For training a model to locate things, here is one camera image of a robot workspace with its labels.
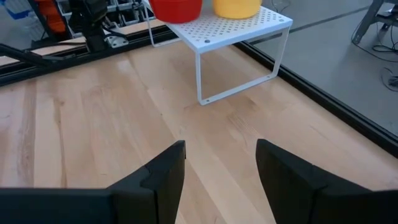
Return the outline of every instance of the cable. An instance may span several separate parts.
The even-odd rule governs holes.
[[[398,92],[398,76],[394,76],[389,68],[382,68],[380,78],[383,85],[391,91]]]
[[[362,21],[358,24],[358,26],[356,26],[353,34],[351,35],[351,42],[357,46],[359,49],[365,51],[366,53],[372,55],[373,57],[376,57],[382,61],[385,62],[392,62],[392,63],[398,63],[398,61],[393,61],[393,60],[387,60],[384,58],[381,58],[377,55],[375,55],[374,53],[362,48],[361,46],[359,46],[358,44],[354,43],[354,34],[355,32],[358,30],[358,27],[362,24]],[[394,42],[394,38],[392,36],[392,30],[393,30],[393,26],[391,26],[391,30],[390,30],[390,39],[391,39],[391,44],[392,47],[388,47],[385,46],[382,42],[381,42],[381,38],[379,36],[379,26],[376,23],[376,34],[377,34],[377,39],[379,41],[379,45],[373,45],[372,50],[375,52],[380,52],[380,53],[394,53],[398,55],[398,50],[396,49],[396,45],[398,44],[398,42]],[[383,67],[380,71],[380,79],[381,82],[383,83],[383,85],[388,88],[391,91],[398,91],[398,76],[394,76],[394,73],[391,71],[391,69],[387,68],[387,67]]]
[[[43,34],[42,34],[42,37],[40,38],[40,40],[43,39],[44,35],[45,35],[45,29],[43,29]]]
[[[274,7],[276,12],[278,12],[278,13],[282,13],[286,8],[288,8],[291,5],[291,3],[292,2],[289,0],[289,3],[287,3],[287,6],[283,7],[281,10],[279,10],[274,4],[274,0],[271,0],[272,7]]]
[[[113,31],[113,30],[107,28],[107,27],[104,26],[104,25],[102,26],[102,28],[110,33],[110,34],[106,34],[106,35],[105,35],[105,38],[107,38],[107,37],[123,37],[123,38],[126,38],[126,35],[121,34],[121,33],[119,33],[119,32],[115,32],[115,31]]]
[[[388,60],[388,59],[384,59],[384,58],[382,58],[382,57],[379,57],[379,56],[375,55],[374,53],[372,53],[372,52],[370,52],[370,51],[368,51],[368,50],[362,48],[362,47],[359,46],[358,44],[355,44],[355,43],[354,43],[354,34],[356,33],[356,31],[358,30],[358,28],[359,28],[359,26],[360,26],[361,24],[362,24],[362,21],[356,26],[356,28],[355,28],[353,34],[351,35],[351,42],[352,42],[357,48],[359,48],[359,49],[365,51],[366,53],[368,53],[369,55],[372,55],[373,57],[376,57],[376,58],[378,58],[378,59],[380,59],[380,60],[382,60],[382,61],[385,61],[385,62],[398,63],[398,61]]]

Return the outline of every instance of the orange object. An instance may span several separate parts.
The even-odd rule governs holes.
[[[197,19],[202,0],[149,0],[156,19],[169,23],[184,23]]]
[[[47,24],[54,33],[66,32],[62,17],[52,0],[35,0],[35,2],[37,2],[40,13],[46,18]]]

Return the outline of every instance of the wooden table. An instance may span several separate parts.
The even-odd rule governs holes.
[[[0,87],[0,186],[106,187],[184,139],[177,223],[275,223],[254,159],[266,138],[367,188],[398,188],[395,158],[280,78],[200,106],[194,58],[181,42],[148,46]],[[202,60],[204,95],[270,73],[235,47]]]

